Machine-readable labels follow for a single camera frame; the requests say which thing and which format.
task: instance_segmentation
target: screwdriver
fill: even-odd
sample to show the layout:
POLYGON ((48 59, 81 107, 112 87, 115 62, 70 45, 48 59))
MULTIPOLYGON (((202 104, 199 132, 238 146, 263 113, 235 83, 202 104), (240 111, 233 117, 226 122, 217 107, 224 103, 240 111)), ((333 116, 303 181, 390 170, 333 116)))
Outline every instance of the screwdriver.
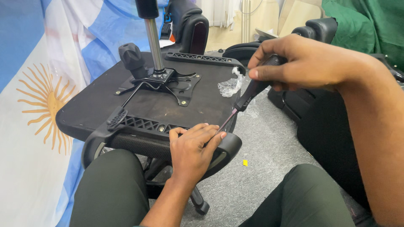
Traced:
MULTIPOLYGON (((288 60, 284 57, 281 57, 276 54, 266 55, 264 58, 258 63, 258 66, 263 65, 283 65, 288 60)), ((217 135, 219 132, 223 130, 223 128, 227 125, 227 123, 236 115, 238 112, 244 112, 247 109, 247 106, 250 104, 251 100, 256 97, 259 93, 261 93, 265 88, 269 85, 273 85, 273 81, 258 81, 258 80, 251 80, 250 84, 248 85, 244 94, 236 100, 233 104, 234 109, 231 112, 229 118, 225 121, 225 123, 220 126, 219 130, 216 132, 217 135)))

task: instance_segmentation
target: cable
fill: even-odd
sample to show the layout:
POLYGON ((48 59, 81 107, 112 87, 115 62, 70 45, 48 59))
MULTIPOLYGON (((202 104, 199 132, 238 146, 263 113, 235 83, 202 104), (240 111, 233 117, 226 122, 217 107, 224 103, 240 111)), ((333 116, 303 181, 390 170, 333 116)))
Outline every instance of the cable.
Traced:
POLYGON ((243 0, 240 0, 240 5, 239 5, 239 7, 240 7, 240 12, 243 13, 243 14, 251 14, 251 13, 255 12, 255 11, 258 9, 258 7, 261 5, 262 1, 263 1, 263 0, 261 0, 261 2, 260 2, 259 5, 255 8, 254 11, 252 11, 252 12, 250 12, 250 13, 244 13, 244 12, 241 10, 241 3, 243 2, 243 0))

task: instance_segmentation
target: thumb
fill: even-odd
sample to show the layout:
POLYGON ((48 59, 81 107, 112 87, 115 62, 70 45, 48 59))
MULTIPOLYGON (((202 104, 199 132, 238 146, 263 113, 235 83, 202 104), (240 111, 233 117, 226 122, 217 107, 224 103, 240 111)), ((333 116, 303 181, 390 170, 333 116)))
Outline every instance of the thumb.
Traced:
POLYGON ((222 142, 222 139, 227 135, 225 132, 221 132, 217 135, 215 135, 209 143, 206 145, 205 150, 204 150, 204 156, 209 158, 209 160, 212 159, 213 152, 216 150, 217 146, 222 142))
POLYGON ((249 76, 253 80, 269 81, 277 80, 282 81, 284 65, 280 66, 258 66, 250 70, 249 76))

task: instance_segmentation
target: screwdriver handle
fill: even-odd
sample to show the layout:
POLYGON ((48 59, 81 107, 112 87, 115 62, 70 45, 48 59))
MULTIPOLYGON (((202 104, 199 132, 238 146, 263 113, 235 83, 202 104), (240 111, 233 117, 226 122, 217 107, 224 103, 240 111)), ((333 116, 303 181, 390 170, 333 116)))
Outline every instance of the screwdriver handle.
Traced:
MULTIPOLYGON (((288 62, 286 58, 273 54, 264 56, 264 58, 258 63, 258 66, 283 65, 286 62, 288 62)), ((265 88, 267 88, 269 85, 272 86, 272 84, 273 81, 251 80, 250 84, 247 87, 247 90, 234 103, 234 108, 236 108, 240 112, 244 112, 244 110, 246 110, 247 106, 250 104, 251 100, 263 90, 265 90, 265 88)))

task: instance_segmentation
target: left hand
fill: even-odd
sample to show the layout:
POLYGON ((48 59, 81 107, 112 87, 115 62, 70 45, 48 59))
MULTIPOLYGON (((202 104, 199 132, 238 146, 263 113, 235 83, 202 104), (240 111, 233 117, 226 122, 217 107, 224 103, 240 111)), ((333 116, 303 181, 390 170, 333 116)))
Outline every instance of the left hand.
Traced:
POLYGON ((225 132, 214 136, 218 129, 217 125, 201 123, 189 130, 183 128, 170 130, 172 179, 190 185, 192 188, 196 186, 208 169, 213 152, 226 136, 225 132))

